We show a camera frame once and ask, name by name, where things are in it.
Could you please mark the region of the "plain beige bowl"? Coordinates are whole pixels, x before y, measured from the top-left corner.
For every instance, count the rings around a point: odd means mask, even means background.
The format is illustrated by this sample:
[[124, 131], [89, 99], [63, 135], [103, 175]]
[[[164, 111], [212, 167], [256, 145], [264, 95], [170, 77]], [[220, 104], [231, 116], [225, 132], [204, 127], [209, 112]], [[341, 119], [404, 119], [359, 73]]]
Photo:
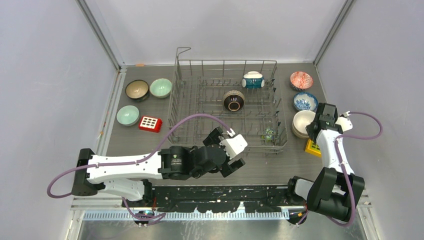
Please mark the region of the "plain beige bowl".
[[308, 135], [306, 127], [312, 123], [316, 113], [310, 110], [301, 110], [293, 117], [294, 128], [302, 135]]

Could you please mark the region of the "blue floral white bowl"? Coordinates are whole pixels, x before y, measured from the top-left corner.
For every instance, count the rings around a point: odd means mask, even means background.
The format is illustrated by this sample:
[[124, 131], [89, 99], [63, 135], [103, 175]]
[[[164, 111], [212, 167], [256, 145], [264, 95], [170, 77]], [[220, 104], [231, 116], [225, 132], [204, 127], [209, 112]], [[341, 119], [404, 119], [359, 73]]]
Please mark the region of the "blue floral white bowl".
[[309, 92], [298, 92], [293, 97], [293, 105], [297, 111], [315, 111], [318, 104], [317, 98]]

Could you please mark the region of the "red blue zigzag bowl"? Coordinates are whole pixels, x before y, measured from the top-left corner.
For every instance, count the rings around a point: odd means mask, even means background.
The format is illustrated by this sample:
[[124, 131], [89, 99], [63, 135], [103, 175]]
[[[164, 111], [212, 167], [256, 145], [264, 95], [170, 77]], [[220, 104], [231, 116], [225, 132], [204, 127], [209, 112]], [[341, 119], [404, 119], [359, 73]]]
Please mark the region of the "red blue zigzag bowl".
[[296, 91], [305, 91], [313, 86], [313, 78], [304, 71], [295, 71], [290, 75], [290, 85]]

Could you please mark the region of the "grey wire dish rack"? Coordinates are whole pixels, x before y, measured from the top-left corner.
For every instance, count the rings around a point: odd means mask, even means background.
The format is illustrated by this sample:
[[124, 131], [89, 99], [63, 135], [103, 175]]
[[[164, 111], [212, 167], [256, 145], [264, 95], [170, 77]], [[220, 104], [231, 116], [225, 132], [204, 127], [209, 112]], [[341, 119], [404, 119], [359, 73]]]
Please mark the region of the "grey wire dish rack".
[[185, 59], [178, 47], [167, 125], [174, 145], [200, 145], [216, 127], [243, 135], [250, 153], [277, 154], [288, 141], [275, 60]]

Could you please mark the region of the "celadon green bowl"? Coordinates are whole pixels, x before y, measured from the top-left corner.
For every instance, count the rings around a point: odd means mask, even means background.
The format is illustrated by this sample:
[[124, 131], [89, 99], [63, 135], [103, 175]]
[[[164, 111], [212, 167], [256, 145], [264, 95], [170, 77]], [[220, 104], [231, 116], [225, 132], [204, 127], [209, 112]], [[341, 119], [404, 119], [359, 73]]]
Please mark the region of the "celadon green bowl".
[[149, 91], [154, 97], [164, 99], [170, 95], [172, 87], [173, 84], [169, 79], [158, 78], [151, 83]]
[[140, 119], [140, 111], [134, 105], [123, 106], [116, 114], [116, 119], [123, 126], [132, 126]]

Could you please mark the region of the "dark teal bowl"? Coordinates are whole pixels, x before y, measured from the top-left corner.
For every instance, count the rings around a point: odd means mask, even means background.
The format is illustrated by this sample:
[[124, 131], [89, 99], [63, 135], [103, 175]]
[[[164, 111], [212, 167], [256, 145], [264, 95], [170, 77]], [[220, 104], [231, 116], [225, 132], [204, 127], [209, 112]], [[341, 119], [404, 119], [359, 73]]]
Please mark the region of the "dark teal bowl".
[[131, 100], [142, 102], [149, 98], [150, 86], [142, 79], [133, 80], [125, 87], [125, 94]]

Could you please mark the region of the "beige deer bowl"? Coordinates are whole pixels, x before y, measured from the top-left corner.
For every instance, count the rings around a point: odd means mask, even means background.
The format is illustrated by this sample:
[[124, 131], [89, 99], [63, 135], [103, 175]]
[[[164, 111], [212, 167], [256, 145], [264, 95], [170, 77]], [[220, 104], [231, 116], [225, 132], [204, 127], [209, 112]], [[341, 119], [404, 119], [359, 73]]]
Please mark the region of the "beige deer bowl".
[[309, 136], [307, 134], [303, 134], [299, 132], [294, 126], [292, 126], [292, 132], [295, 136], [297, 136], [300, 139], [309, 139]]

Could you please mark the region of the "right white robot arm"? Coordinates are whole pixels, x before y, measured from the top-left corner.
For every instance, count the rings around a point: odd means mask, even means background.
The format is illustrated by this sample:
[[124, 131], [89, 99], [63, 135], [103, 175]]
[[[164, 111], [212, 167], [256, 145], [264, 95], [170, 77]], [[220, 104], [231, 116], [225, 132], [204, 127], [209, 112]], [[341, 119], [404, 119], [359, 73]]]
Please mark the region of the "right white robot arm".
[[306, 126], [310, 139], [318, 145], [323, 168], [314, 181], [294, 176], [288, 181], [285, 198], [291, 205], [305, 204], [310, 212], [324, 215], [339, 225], [347, 225], [365, 188], [356, 176], [344, 151], [344, 132], [353, 128], [349, 112], [338, 114], [337, 107], [319, 103]]

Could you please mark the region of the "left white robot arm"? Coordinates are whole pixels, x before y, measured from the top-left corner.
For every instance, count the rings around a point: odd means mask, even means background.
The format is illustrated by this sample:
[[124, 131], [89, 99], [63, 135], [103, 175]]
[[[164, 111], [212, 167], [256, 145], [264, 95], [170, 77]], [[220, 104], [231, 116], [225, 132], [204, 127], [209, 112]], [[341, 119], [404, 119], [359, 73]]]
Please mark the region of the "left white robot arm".
[[234, 158], [247, 146], [241, 134], [226, 138], [217, 127], [201, 147], [173, 145], [155, 151], [152, 156], [99, 156], [90, 148], [83, 148], [78, 155], [71, 194], [87, 197], [102, 192], [148, 207], [154, 199], [149, 179], [185, 181], [217, 172], [225, 178], [245, 165], [242, 158]]

